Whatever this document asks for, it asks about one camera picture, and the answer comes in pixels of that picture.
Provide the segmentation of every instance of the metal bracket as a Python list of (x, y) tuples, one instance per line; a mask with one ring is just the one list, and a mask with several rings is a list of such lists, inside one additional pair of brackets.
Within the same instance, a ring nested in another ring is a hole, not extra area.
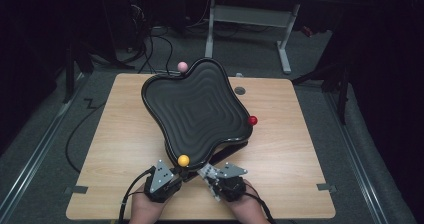
[(318, 187), (318, 191), (328, 191), (330, 193), (337, 192), (337, 188), (335, 185), (320, 183), (320, 184), (317, 184), (317, 187)]
[(226, 179), (226, 178), (231, 178), (235, 176), (240, 176), (246, 173), (247, 173), (246, 169), (240, 168), (238, 166), (235, 166), (234, 164), (227, 162), (225, 163), (224, 168), (218, 171), (218, 173), (216, 174), (216, 177)]
[(150, 193), (155, 192), (159, 188), (163, 187), (169, 181), (172, 180), (174, 174), (169, 170), (168, 166), (162, 161), (159, 160), (156, 165), (156, 171), (153, 174), (153, 181), (150, 188)]
[(87, 193), (88, 187), (86, 186), (74, 186), (74, 187), (67, 187), (64, 194), (72, 194), (72, 193), (79, 193), (79, 194), (85, 194)]

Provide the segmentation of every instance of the wooden table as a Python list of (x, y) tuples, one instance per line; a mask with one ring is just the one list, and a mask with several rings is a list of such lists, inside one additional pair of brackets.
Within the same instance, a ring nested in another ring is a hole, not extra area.
[[(117, 219), (125, 191), (140, 173), (159, 159), (171, 167), (163, 135), (141, 100), (140, 90), (148, 77), (117, 76), (77, 182), (77, 186), (88, 187), (87, 193), (72, 195), (68, 218)], [(246, 89), (238, 97), (258, 118), (258, 124), (249, 144), (225, 161), (249, 171), (244, 177), (258, 190), (274, 218), (332, 218), (335, 209), (330, 194), (317, 188), (325, 179), (291, 82), (230, 77), (230, 83), (233, 89)], [(130, 210), (128, 205), (126, 218)], [(161, 219), (234, 217), (196, 177), (183, 184)]]

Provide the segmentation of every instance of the desk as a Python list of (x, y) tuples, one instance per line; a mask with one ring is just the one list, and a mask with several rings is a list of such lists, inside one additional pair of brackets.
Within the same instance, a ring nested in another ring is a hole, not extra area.
[[(120, 74), (112, 87), (77, 186), (67, 209), (70, 219), (117, 219), (131, 182), (159, 159), (172, 166), (159, 127), (145, 109), (140, 90), (150, 75)], [(244, 175), (276, 219), (332, 218), (335, 209), (325, 183), (299, 102), (289, 80), (230, 78), (251, 115), (258, 118), (249, 144), (225, 161), (249, 171)], [(130, 216), (127, 206), (125, 217)], [(196, 177), (177, 192), (162, 220), (234, 219), (206, 183)]]
[(281, 66), (285, 74), (291, 73), (291, 67), (286, 53), (286, 45), (290, 33), (293, 29), (294, 22), (300, 8), (300, 4), (296, 3), (293, 10), (290, 11), (274, 11), (256, 8), (244, 8), (237, 6), (215, 5), (215, 0), (211, 0), (209, 10), (209, 31), (206, 39), (206, 57), (213, 57), (213, 37), (214, 22), (234, 22), (240, 24), (262, 25), (271, 27), (284, 28), (281, 41), (277, 41), (277, 50), (280, 56)]

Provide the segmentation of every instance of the red ball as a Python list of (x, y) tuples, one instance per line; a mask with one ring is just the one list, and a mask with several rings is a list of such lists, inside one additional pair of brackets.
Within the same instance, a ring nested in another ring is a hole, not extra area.
[(258, 118), (256, 118), (255, 116), (250, 116), (248, 122), (250, 125), (254, 126), (256, 125), (256, 123), (258, 123)]

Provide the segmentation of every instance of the black cable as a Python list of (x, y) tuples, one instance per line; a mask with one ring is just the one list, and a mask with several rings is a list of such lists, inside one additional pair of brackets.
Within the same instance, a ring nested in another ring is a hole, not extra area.
[(151, 35), (149, 35), (149, 40), (150, 40), (150, 46), (151, 46), (150, 54), (149, 54), (148, 57), (146, 56), (146, 61), (141, 65), (140, 69), (137, 72), (138, 74), (141, 73), (141, 71), (146, 66), (146, 64), (149, 62), (149, 60), (150, 60), (150, 58), (152, 57), (152, 54), (153, 54), (153, 40), (152, 40), (152, 36)]
[[(221, 28), (223, 28), (223, 29), (233, 29), (233, 28), (226, 28), (226, 26), (228, 26), (228, 25), (221, 25), (221, 26), (219, 26), (219, 25), (216, 25), (217, 27), (221, 27)], [(233, 37), (233, 36), (235, 36), (238, 32), (239, 32), (239, 30), (240, 30), (240, 25), (239, 24), (237, 24), (236, 25), (236, 27), (235, 27), (235, 30), (234, 30), (234, 32), (233, 33), (231, 33), (231, 34), (229, 34), (229, 35), (220, 35), (220, 34), (218, 34), (216, 31), (218, 31), (218, 30), (214, 30), (214, 35), (216, 35), (217, 37), (222, 37), (222, 38), (230, 38), (230, 37)]]
[(171, 47), (171, 52), (169, 53), (168, 60), (166, 61), (166, 64), (165, 64), (166, 74), (168, 74), (168, 76), (169, 76), (169, 68), (168, 68), (168, 64), (169, 64), (169, 60), (171, 59), (172, 52), (173, 52), (174, 48), (173, 48), (173, 46), (172, 46), (172, 43), (171, 43), (168, 39), (166, 39), (166, 38), (164, 38), (164, 37), (161, 37), (161, 36), (154, 36), (154, 37), (156, 37), (156, 38), (160, 38), (160, 39), (162, 39), (162, 40), (164, 40), (164, 41), (168, 42), (169, 46)]
[[(144, 28), (144, 26), (145, 26), (145, 24), (143, 23), (143, 25), (142, 25), (142, 27), (141, 27), (141, 31), (139, 32), (139, 34), (136, 36), (136, 43), (138, 42), (138, 39), (144, 34), (144, 32), (142, 31), (143, 30), (143, 28)], [(146, 47), (145, 47), (145, 44), (144, 44), (144, 42), (143, 41), (141, 41), (141, 44), (140, 44), (140, 47), (138, 48), (138, 50), (137, 50), (137, 53), (134, 55), (134, 56), (132, 56), (132, 57), (130, 57), (130, 58), (127, 58), (127, 59), (125, 59), (125, 60), (122, 60), (122, 61), (119, 61), (119, 62), (121, 62), (122, 64), (128, 64), (128, 63), (131, 63), (131, 62), (133, 62), (133, 61), (136, 61), (137, 59), (139, 59), (140, 57), (142, 57), (143, 55), (144, 55), (144, 52), (146, 52)], [(92, 55), (90, 55), (90, 58), (91, 58), (91, 60), (93, 61), (93, 62), (95, 62), (95, 63), (97, 63), (97, 64), (100, 64), (100, 65), (110, 65), (110, 62), (107, 62), (107, 61), (101, 61), (101, 60), (99, 60), (99, 59), (97, 59), (97, 58), (95, 58), (94, 56), (92, 56)]]
[[(209, 22), (204, 22), (204, 23), (201, 23), (201, 24), (199, 24), (197, 26), (186, 27), (185, 30), (188, 31), (188, 32), (190, 32), (190, 33), (193, 33), (193, 34), (203, 34), (203, 33), (207, 32), (209, 30), (209, 28), (207, 26), (202, 28), (202, 26), (205, 25), (205, 24), (208, 24), (208, 23)], [(201, 29), (202, 31), (193, 31), (193, 30), (191, 30), (191, 29), (194, 29), (194, 28)]]
[(143, 173), (141, 173), (136, 179), (134, 179), (134, 181), (131, 183), (131, 185), (128, 187), (127, 192), (124, 195), (124, 198), (122, 198), (122, 203), (121, 203), (121, 209), (119, 210), (119, 220), (118, 223), (119, 224), (123, 224), (124, 221), (124, 213), (125, 213), (125, 207), (127, 205), (127, 201), (128, 201), (128, 197), (130, 197), (132, 194), (135, 193), (139, 193), (139, 192), (133, 192), (130, 194), (131, 189), (134, 187), (134, 185), (141, 179), (143, 178), (145, 175), (147, 174), (153, 174), (155, 172), (155, 167), (152, 166), (150, 167), (148, 170), (144, 171)]
[(66, 142), (66, 147), (65, 147), (65, 155), (66, 155), (66, 160), (68, 161), (69, 165), (72, 167), (72, 169), (74, 169), (77, 173), (81, 173), (81, 170), (78, 169), (71, 161), (71, 158), (69, 157), (69, 144), (71, 142), (72, 137), (74, 136), (75, 132), (78, 130), (78, 128), (84, 123), (85, 120), (87, 120), (87, 118), (89, 118), (91, 116), (91, 114), (93, 114), (95, 111), (99, 110), (100, 107), (104, 106), (106, 104), (106, 102), (103, 102), (100, 106), (94, 108), (90, 113), (88, 113), (88, 115), (86, 115), (79, 123), (78, 125), (74, 128), (74, 130), (72, 131), (71, 135), (69, 135), (68, 137), (68, 141)]
[(195, 27), (195, 26), (198, 26), (198, 25), (203, 25), (204, 23), (208, 23), (208, 21), (204, 21), (203, 19), (205, 18), (205, 16), (206, 16), (206, 13), (208, 12), (208, 9), (210, 9), (210, 2), (211, 2), (211, 0), (206, 0), (206, 6), (205, 6), (205, 9), (204, 9), (204, 11), (203, 11), (203, 14), (202, 14), (202, 16), (199, 18), (199, 20), (197, 21), (197, 22), (195, 22), (194, 24), (192, 24), (192, 25), (189, 25), (189, 26), (186, 26), (185, 28), (188, 30), (188, 28), (190, 28), (190, 27)]
[(149, 61), (147, 62), (147, 65), (149, 66), (150, 74), (153, 74), (153, 73), (155, 73), (155, 74), (156, 74), (156, 73), (157, 73), (157, 72), (156, 72), (156, 70), (153, 68), (153, 66), (150, 64), (150, 62), (149, 62)]
[[(249, 196), (249, 197), (252, 197), (253, 199), (255, 199), (256, 201), (258, 201), (259, 202), (259, 204), (261, 204), (261, 206), (262, 206), (262, 208), (264, 209), (264, 212), (265, 212), (265, 215), (267, 216), (267, 218), (268, 218), (268, 221), (271, 223), (271, 224), (276, 224), (276, 222), (275, 222), (275, 220), (274, 220), (274, 218), (272, 217), (272, 215), (271, 215), (271, 211), (269, 210), (269, 208), (268, 208), (268, 206), (266, 205), (266, 203), (261, 199), (261, 197), (259, 196), (259, 193), (258, 193), (258, 191), (256, 191), (256, 189), (255, 188), (253, 188), (253, 186), (251, 186), (251, 185), (249, 185), (249, 184), (247, 184), (246, 183), (246, 186), (249, 186), (250, 188), (252, 188), (252, 190), (256, 193), (256, 196), (255, 195), (252, 195), (252, 194), (250, 194), (250, 193), (244, 193), (244, 195), (246, 195), (246, 196)], [(293, 223), (293, 224), (296, 224), (296, 222), (295, 221), (293, 221), (293, 220), (288, 220), (289, 222), (291, 222), (291, 223)]]
[(163, 32), (163, 33), (161, 33), (161, 34), (152, 35), (152, 37), (160, 37), (160, 36), (165, 36), (166, 34), (168, 34), (168, 32), (169, 32), (169, 27), (167, 27), (167, 26), (157, 26), (157, 27), (153, 27), (153, 28), (152, 28), (152, 31), (153, 31), (153, 29), (161, 29), (161, 28), (165, 28), (165, 32)]
[(240, 30), (242, 30), (242, 31), (246, 31), (246, 32), (256, 32), (256, 33), (261, 33), (261, 32), (265, 32), (265, 31), (267, 31), (268, 29), (270, 29), (270, 28), (272, 28), (271, 26), (267, 26), (267, 27), (262, 27), (262, 29), (260, 29), (260, 30), (255, 30), (255, 29), (253, 29), (253, 28), (248, 28), (248, 27), (243, 27), (243, 26), (241, 26), (240, 27)]

